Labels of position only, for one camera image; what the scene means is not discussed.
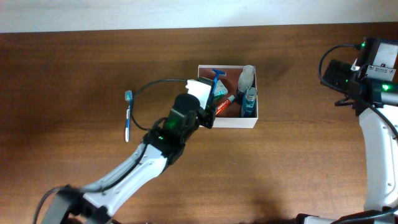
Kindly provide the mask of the green white soap box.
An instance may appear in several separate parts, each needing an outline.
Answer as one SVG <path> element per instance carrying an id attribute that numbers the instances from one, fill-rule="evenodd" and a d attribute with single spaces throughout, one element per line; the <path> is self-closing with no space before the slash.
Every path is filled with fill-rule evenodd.
<path id="1" fill-rule="evenodd" d="M 222 83 L 221 80 L 218 80 L 213 93 L 213 101 L 217 101 L 227 94 L 228 94 L 228 89 L 225 87 L 225 85 Z"/>

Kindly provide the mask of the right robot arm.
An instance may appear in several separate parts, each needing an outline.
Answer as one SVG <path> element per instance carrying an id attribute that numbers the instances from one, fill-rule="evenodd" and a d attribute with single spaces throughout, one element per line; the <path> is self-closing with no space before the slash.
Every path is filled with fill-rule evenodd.
<path id="1" fill-rule="evenodd" d="M 353 64 L 331 60 L 320 83 L 344 94 L 335 106 L 351 106 L 366 151 L 367 196 L 363 212 L 336 220 L 299 213 L 294 222 L 397 223 L 397 41 L 366 37 L 353 46 Z"/>

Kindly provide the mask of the teal mouthwash bottle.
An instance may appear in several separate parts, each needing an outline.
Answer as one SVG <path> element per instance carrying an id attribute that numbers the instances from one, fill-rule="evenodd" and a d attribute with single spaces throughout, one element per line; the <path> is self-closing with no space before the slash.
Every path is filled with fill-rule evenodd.
<path id="1" fill-rule="evenodd" d="M 245 92 L 241 105 L 240 117 L 251 118 L 254 115 L 256 105 L 257 89 L 254 87 L 248 88 Z"/>

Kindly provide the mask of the blue white toothbrush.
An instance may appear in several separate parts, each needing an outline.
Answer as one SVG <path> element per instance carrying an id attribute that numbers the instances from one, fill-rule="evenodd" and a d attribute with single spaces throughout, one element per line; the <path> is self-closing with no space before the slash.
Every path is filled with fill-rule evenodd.
<path id="1" fill-rule="evenodd" d="M 125 126 L 125 141 L 129 142 L 130 114 L 131 114 L 131 106 L 132 106 L 132 100 L 133 100 L 132 91 L 131 90 L 126 91 L 124 97 L 125 97 L 125 100 L 129 103 L 129 106 L 127 107 L 127 110 L 126 110 L 126 126 Z"/>

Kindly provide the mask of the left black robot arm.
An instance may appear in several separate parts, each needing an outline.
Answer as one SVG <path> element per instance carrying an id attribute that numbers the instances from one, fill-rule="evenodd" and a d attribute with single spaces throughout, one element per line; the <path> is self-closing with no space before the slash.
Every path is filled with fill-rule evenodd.
<path id="1" fill-rule="evenodd" d="M 175 163 L 200 126 L 212 128 L 216 82 L 201 77 L 186 83 L 188 91 L 175 98 L 169 115 L 146 130 L 134 153 L 117 168 L 82 188 L 66 185 L 49 190 L 36 209 L 39 211 L 47 197 L 55 195 L 42 223 L 68 223 L 70 215 L 82 216 L 87 223 L 112 223 L 117 210 L 138 189 Z"/>

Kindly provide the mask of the blue disposable razor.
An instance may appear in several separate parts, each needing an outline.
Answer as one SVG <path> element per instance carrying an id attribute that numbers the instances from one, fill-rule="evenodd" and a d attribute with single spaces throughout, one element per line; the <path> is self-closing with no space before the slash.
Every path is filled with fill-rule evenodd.
<path id="1" fill-rule="evenodd" d="M 214 78 L 213 78 L 213 87 L 212 87 L 211 92 L 210 92 L 209 101 L 214 102 L 213 101 L 213 93 L 214 93 L 214 90 L 215 90 L 216 83 L 217 83 L 218 80 L 220 80 L 221 77 L 225 77 L 226 76 L 226 72 L 222 71 L 222 70 L 215 69 L 215 68 L 212 68 L 211 71 L 214 74 Z"/>

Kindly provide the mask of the dark blue clear-cap bottle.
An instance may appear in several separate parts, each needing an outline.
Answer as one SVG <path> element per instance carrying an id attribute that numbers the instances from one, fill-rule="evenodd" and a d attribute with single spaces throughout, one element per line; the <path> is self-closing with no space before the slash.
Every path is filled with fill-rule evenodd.
<path id="1" fill-rule="evenodd" d="M 254 82 L 254 74 L 255 74 L 255 67 L 252 65 L 246 65 L 243 67 L 243 70 L 238 79 L 238 87 L 236 91 L 236 101 L 238 104 L 242 104 L 243 96 L 246 91 L 252 87 Z"/>

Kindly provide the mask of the green white toothpaste tube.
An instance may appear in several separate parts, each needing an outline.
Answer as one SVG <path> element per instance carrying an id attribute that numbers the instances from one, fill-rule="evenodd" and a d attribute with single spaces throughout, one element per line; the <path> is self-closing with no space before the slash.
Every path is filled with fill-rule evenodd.
<path id="1" fill-rule="evenodd" d="M 225 99 L 216 109 L 216 115 L 218 116 L 223 110 L 225 110 L 235 99 L 234 95 L 230 95 Z"/>

